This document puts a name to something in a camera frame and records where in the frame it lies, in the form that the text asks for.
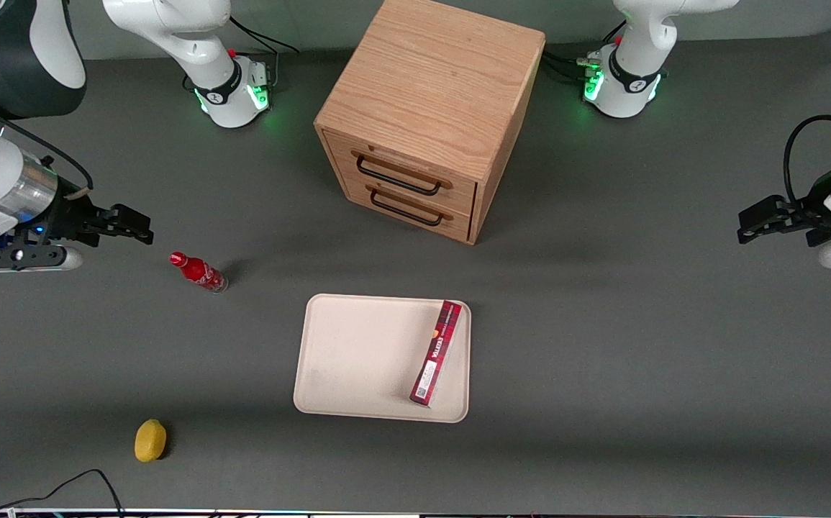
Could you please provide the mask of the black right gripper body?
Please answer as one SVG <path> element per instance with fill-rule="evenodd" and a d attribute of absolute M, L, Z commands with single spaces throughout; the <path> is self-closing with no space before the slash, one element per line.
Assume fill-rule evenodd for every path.
<path fill-rule="evenodd" d="M 102 235 L 109 235 L 109 223 L 102 217 L 103 209 L 92 203 L 88 196 L 67 200 L 76 187 L 59 187 L 50 205 L 36 217 L 38 234 L 47 242 L 76 240 L 90 247 L 99 246 Z"/>

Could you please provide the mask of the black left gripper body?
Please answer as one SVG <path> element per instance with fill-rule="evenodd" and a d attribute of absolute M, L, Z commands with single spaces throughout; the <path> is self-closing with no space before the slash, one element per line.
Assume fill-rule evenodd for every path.
<path fill-rule="evenodd" d="M 822 175 L 810 187 L 809 193 L 796 198 L 789 183 L 789 199 L 794 213 L 800 221 L 800 229 L 808 229 L 806 233 L 807 246 L 816 248 L 831 242 L 831 210 L 824 202 L 831 194 L 831 170 Z"/>

